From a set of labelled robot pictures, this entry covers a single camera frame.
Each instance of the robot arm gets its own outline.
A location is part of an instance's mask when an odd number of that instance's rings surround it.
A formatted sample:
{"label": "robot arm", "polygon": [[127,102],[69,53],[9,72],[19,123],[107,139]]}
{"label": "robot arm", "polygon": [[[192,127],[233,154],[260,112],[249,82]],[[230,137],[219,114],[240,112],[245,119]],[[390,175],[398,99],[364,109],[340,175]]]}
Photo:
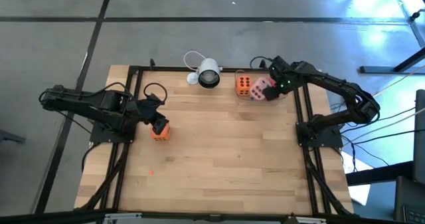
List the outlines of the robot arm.
{"label": "robot arm", "polygon": [[151,124],[157,135],[169,122],[156,111],[165,102],[154,94],[135,100],[128,91],[77,92],[55,85],[46,89],[39,101],[45,110],[69,111],[93,121],[91,142],[132,142],[138,122]]}
{"label": "robot arm", "polygon": [[367,124],[379,113],[379,104],[359,85],[322,73],[305,61],[289,65],[277,56],[268,70],[270,76],[276,81],[276,87],[270,87],[264,91],[268,99],[277,98],[280,93],[287,94],[305,83],[316,84],[344,98],[346,110],[328,116],[316,114],[308,122],[308,126],[315,132],[346,122]]}

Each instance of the die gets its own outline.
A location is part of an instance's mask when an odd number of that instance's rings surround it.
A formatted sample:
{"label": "die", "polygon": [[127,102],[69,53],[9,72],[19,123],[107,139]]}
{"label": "die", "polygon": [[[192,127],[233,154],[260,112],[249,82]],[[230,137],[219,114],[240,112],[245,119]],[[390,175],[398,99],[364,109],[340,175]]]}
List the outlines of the die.
{"label": "die", "polygon": [[267,80],[272,84],[273,87],[276,87],[276,81],[272,77],[268,77]]}
{"label": "die", "polygon": [[271,87],[272,84],[270,83],[267,78],[260,77],[250,88],[250,95],[253,100],[264,100],[266,97],[263,95],[262,91],[263,89],[267,87]]}
{"label": "die", "polygon": [[169,140],[170,139],[170,123],[167,123],[167,125],[165,125],[164,129],[159,135],[157,135],[151,128],[151,137],[155,141]]}
{"label": "die", "polygon": [[251,87],[251,79],[249,76],[239,76],[236,79],[236,95],[249,96]]}

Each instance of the orange cube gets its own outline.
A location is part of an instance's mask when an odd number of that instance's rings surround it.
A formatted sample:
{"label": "orange cube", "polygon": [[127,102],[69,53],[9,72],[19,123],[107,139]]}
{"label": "orange cube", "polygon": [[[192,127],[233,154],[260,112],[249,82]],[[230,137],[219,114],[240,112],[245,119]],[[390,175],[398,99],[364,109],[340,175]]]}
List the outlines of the orange cube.
{"label": "orange cube", "polygon": [[155,141],[165,141],[165,140],[169,140],[170,139],[170,123],[167,123],[167,125],[165,125],[165,128],[162,130],[162,132],[160,133],[160,135],[157,135],[153,129],[151,128],[151,137],[155,140]]}
{"label": "orange cube", "polygon": [[251,80],[249,76],[238,76],[236,78],[236,95],[249,96]]}

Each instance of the wooden table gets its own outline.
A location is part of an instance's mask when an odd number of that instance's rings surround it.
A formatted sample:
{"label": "wooden table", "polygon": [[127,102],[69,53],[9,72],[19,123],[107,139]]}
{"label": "wooden table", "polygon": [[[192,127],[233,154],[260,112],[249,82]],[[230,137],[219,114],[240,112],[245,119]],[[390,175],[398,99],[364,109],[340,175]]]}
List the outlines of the wooden table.
{"label": "wooden table", "polygon": [[[111,66],[107,84],[125,83],[128,68]],[[168,90],[166,105],[158,111],[170,120],[171,138],[156,142],[150,137],[150,126],[137,126],[119,210],[311,214],[294,126],[294,94],[272,102],[253,102],[236,97],[233,73],[222,73],[213,90],[189,86],[186,76],[187,72],[143,73],[139,98],[144,98],[143,88],[150,82],[159,82]],[[314,113],[329,114],[326,91],[315,85],[310,85],[309,91]],[[149,87],[147,92],[164,97],[159,87]],[[304,106],[302,89],[300,92]],[[88,155],[75,207],[84,205],[103,182],[111,148],[111,144],[102,144]],[[321,157],[327,184],[352,211],[340,156],[321,148]],[[108,207],[114,190],[113,183]],[[317,184],[315,190],[323,211]]]}

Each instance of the concrete floor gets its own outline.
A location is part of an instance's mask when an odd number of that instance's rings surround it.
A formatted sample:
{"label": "concrete floor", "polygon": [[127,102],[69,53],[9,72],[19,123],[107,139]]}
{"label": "concrete floor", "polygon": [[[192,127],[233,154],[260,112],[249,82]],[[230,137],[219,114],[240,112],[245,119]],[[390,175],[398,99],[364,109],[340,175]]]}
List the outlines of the concrete floor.
{"label": "concrete floor", "polygon": [[[409,1],[406,5],[411,9],[423,5]],[[0,16],[97,17],[101,5],[102,0],[0,0]],[[371,18],[403,14],[397,0],[111,0],[106,16]],[[33,210],[63,121],[58,114],[44,111],[37,98],[54,84],[75,85],[93,28],[93,23],[0,23],[0,129],[27,138],[23,145],[3,142],[0,146],[0,215]],[[196,49],[228,67],[247,67],[257,55],[281,55],[288,62],[306,60],[374,94],[400,77],[360,75],[357,69],[362,65],[394,66],[419,48],[408,25],[104,23],[84,90],[103,87],[111,64],[145,65],[153,58],[159,66],[182,66],[183,55]],[[380,95],[381,117],[413,107],[415,90],[424,87],[423,78],[409,77]],[[329,94],[329,100],[334,104],[341,99]],[[77,120],[89,126],[83,118]],[[375,136],[411,129],[413,119]],[[366,131],[356,130],[347,136],[355,138]],[[363,147],[390,164],[404,162],[412,159],[412,137],[407,134]],[[88,134],[72,125],[47,211],[72,209],[81,177],[80,162],[87,147]],[[350,147],[346,146],[345,151],[351,153]],[[357,150],[357,157],[374,167],[384,165],[361,150]],[[369,203],[376,209],[384,202],[377,193],[394,191],[391,185],[371,190],[374,194]],[[376,209],[355,205],[355,211],[362,216],[390,218],[388,211],[379,213]]]}

